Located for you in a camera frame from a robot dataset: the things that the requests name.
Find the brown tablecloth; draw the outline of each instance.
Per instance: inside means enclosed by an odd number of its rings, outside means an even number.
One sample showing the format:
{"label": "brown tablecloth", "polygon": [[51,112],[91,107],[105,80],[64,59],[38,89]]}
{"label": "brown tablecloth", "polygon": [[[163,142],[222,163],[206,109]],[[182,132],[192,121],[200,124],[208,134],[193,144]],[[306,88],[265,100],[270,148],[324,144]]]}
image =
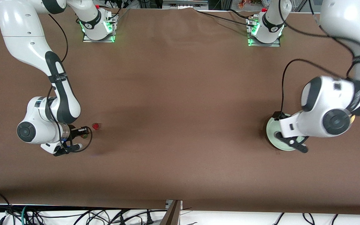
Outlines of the brown tablecloth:
{"label": "brown tablecloth", "polygon": [[[12,203],[163,208],[183,199],[194,210],[360,213],[360,117],[341,136],[309,138],[307,154],[265,139],[290,60],[345,74],[351,57],[334,41],[285,28],[281,47],[249,47],[245,26],[184,9],[130,10],[115,43],[83,43],[73,11],[54,17],[82,106],[74,125],[102,128],[88,150],[61,157],[22,142],[16,126],[50,83],[8,53],[0,32],[0,192]],[[63,56],[59,27],[40,19]],[[288,21],[320,32],[309,14]],[[319,75],[290,66],[286,113],[300,110],[303,86]]]}

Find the white robotic arm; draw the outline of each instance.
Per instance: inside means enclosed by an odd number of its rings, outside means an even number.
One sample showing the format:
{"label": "white robotic arm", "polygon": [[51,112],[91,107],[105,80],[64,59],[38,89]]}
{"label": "white robotic arm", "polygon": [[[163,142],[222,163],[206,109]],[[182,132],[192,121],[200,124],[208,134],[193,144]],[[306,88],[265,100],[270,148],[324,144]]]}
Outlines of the white robotic arm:
{"label": "white robotic arm", "polygon": [[[69,0],[89,38],[99,40],[108,35],[109,19],[104,9],[97,9],[92,0]],[[0,0],[0,27],[9,53],[18,60],[43,71],[49,78],[56,97],[34,97],[27,113],[17,126],[17,135],[25,142],[41,144],[54,155],[79,150],[81,144],[72,139],[87,134],[73,123],[80,116],[69,78],[59,57],[48,46],[37,13],[57,14],[66,8],[66,0]]]}
{"label": "white robotic arm", "polygon": [[[360,43],[360,1],[324,0],[320,15],[322,28],[332,37]],[[279,115],[280,131],[267,127],[268,137],[279,149],[289,147],[307,152],[307,137],[335,137],[346,132],[352,117],[360,116],[360,45],[342,40],[354,53],[353,76],[347,79],[321,76],[306,84],[301,95],[302,111]]]}

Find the power cord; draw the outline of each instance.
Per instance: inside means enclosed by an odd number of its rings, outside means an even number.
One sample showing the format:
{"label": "power cord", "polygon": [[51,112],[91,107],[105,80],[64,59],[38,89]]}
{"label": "power cord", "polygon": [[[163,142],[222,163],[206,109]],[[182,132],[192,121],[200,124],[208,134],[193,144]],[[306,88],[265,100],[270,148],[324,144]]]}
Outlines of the power cord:
{"label": "power cord", "polygon": [[153,224],[154,223],[154,221],[152,220],[152,218],[151,218],[151,213],[150,213],[150,211],[147,209],[147,223],[146,223],[146,225],[151,225],[151,224]]}
{"label": "power cord", "polygon": [[222,20],[227,20],[227,21],[230,21],[230,22],[233,22],[233,23],[236,23],[236,24],[242,24],[242,25],[244,25],[244,26],[249,26],[249,27],[253,27],[253,26],[254,26],[254,25],[252,25],[252,24],[241,23],[241,22],[238,22],[238,21],[235,21],[235,20],[227,19],[227,18],[224,18],[224,17],[219,17],[219,16],[216,16],[216,15],[212,15],[212,14],[205,13],[205,12],[198,11],[198,10],[197,10],[197,12],[202,13],[202,14],[205,14],[205,15],[208,15],[208,16],[210,16],[210,17],[216,17],[216,18],[219,18],[219,19],[222,19]]}
{"label": "power cord", "polygon": [[315,220],[313,219],[312,214],[309,213],[310,219],[312,219],[312,222],[310,222],[308,219],[306,219],[305,214],[303,213],[302,216],[304,217],[304,220],[308,222],[310,225],[315,225]]}

